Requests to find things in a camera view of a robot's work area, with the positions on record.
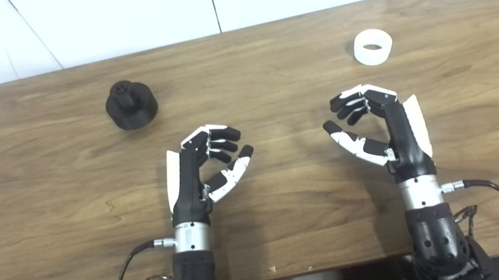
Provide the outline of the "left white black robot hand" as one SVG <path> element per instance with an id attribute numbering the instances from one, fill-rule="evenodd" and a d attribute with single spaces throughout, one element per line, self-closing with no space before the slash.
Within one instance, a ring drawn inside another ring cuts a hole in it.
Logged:
<path id="1" fill-rule="evenodd" d="M 166 152 L 166 182 L 172 226 L 208 224 L 214 203 L 222 200 L 246 172 L 254 147 L 239 148 L 241 132 L 227 125 L 206 124 L 194 130 L 180 143 L 180 151 Z M 207 181 L 200 169 L 210 160 L 226 164 Z"/>

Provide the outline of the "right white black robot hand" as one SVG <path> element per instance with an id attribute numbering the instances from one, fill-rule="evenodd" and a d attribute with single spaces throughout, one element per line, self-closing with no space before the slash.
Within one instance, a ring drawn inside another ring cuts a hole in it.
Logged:
<path id="1" fill-rule="evenodd" d="M 349 126 L 367 114 L 385 121 L 388 142 L 359 136 L 343 130 L 332 120 L 325 121 L 322 126 L 325 132 L 354 157 L 386 167 L 398 184 L 437 173 L 432 151 L 423 146 L 427 140 L 420 134 L 423 121 L 410 119 L 406 104 L 399 101 L 394 90 L 359 84 L 336 95 L 329 104 L 337 119 L 345 120 Z"/>

